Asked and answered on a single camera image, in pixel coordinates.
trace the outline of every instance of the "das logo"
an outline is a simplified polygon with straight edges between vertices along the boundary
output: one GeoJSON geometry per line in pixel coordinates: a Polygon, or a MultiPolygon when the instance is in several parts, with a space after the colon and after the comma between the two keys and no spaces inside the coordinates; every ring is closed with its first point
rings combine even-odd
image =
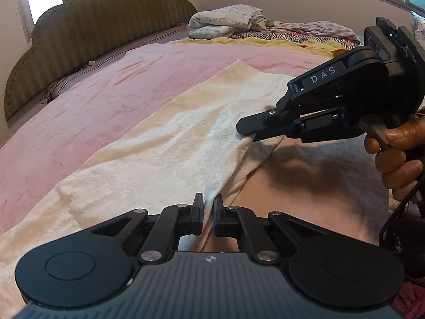
{"type": "MultiPolygon", "coordinates": [[[[322,71],[319,76],[321,77],[320,79],[326,78],[328,76],[328,74],[326,74],[325,72],[329,72],[329,75],[334,74],[336,71],[333,67],[329,67],[327,70],[322,71]]],[[[319,80],[319,78],[317,77],[317,75],[313,75],[311,77],[312,82],[316,82],[317,80],[319,80]]]]}

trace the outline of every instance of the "zebra print fabric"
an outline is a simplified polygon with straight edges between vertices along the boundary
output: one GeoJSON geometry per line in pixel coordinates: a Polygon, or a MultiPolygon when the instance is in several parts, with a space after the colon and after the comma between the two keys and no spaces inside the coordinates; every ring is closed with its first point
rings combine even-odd
{"type": "Polygon", "coordinates": [[[270,30],[265,29],[260,31],[246,31],[243,33],[234,34],[230,38],[243,39],[246,37],[257,37],[257,38],[268,39],[268,40],[279,38],[279,39],[287,39],[295,43],[303,43],[309,39],[313,39],[318,42],[326,42],[328,40],[332,40],[332,41],[338,42],[346,49],[353,49],[362,45],[362,44],[356,44],[353,41],[349,41],[347,39],[342,39],[342,38],[327,37],[327,36],[308,36],[308,35],[302,35],[302,34],[290,32],[290,31],[276,30],[275,28],[272,28],[270,30]]]}

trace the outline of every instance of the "black cable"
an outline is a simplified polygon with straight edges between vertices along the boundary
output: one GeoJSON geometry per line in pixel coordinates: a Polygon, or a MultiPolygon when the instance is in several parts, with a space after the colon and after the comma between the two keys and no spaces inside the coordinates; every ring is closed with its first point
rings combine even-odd
{"type": "Polygon", "coordinates": [[[397,208],[394,210],[394,212],[391,214],[391,216],[387,219],[385,224],[382,226],[381,230],[379,231],[379,237],[378,237],[379,246],[382,246],[383,244],[384,233],[388,230],[389,227],[391,227],[391,225],[393,225],[403,215],[407,203],[413,198],[413,196],[418,191],[419,187],[424,182],[425,182],[425,175],[422,175],[418,183],[410,190],[409,193],[407,193],[407,195],[403,198],[403,200],[400,202],[400,204],[397,206],[397,208]]]}
{"type": "Polygon", "coordinates": [[[404,277],[405,277],[405,279],[406,279],[407,281],[409,281],[409,282],[411,282],[411,283],[415,284],[416,286],[418,286],[418,287],[422,287],[422,288],[425,288],[425,283],[420,282],[420,281],[418,281],[417,279],[410,277],[408,274],[405,274],[405,275],[404,275],[404,277]]]}
{"type": "MultiPolygon", "coordinates": [[[[412,199],[412,197],[416,194],[419,187],[425,182],[425,175],[422,175],[419,179],[418,183],[410,190],[409,193],[403,198],[403,200],[400,202],[400,204],[397,206],[397,208],[394,210],[394,212],[391,214],[391,216],[387,219],[385,224],[382,226],[381,230],[379,231],[379,237],[378,237],[378,244],[380,247],[383,246],[383,238],[384,233],[390,228],[405,212],[405,208],[407,203],[412,199]]],[[[418,281],[408,274],[405,274],[405,279],[416,286],[425,288],[425,283],[418,281]]]]}
{"type": "Polygon", "coordinates": [[[44,92],[44,95],[42,95],[40,97],[40,104],[46,104],[49,103],[51,101],[52,98],[52,93],[56,90],[56,88],[64,82],[64,80],[66,79],[66,77],[63,77],[62,79],[58,79],[56,80],[56,82],[54,82],[53,84],[51,84],[47,90],[44,92]]]}

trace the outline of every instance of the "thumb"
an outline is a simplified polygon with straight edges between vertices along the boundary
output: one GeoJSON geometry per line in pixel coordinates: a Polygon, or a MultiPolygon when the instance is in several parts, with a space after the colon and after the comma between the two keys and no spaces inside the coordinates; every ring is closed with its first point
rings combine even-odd
{"type": "Polygon", "coordinates": [[[425,118],[407,121],[385,134],[388,143],[397,149],[410,150],[425,144],[425,118]]]}

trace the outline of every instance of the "logo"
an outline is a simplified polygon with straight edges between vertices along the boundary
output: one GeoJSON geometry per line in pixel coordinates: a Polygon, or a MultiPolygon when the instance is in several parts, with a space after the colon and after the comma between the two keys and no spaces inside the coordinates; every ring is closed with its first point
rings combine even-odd
{"type": "Polygon", "coordinates": [[[217,260],[217,258],[214,257],[213,255],[210,255],[209,257],[206,257],[205,260],[209,263],[213,263],[217,260]]]}
{"type": "MultiPolygon", "coordinates": [[[[336,71],[333,67],[329,67],[329,73],[330,74],[334,74],[335,72],[336,71]]],[[[323,79],[323,78],[327,77],[328,75],[325,72],[322,71],[320,76],[322,77],[321,79],[323,79]]],[[[312,76],[311,79],[312,79],[312,82],[314,82],[314,83],[318,80],[316,75],[312,76]]]]}

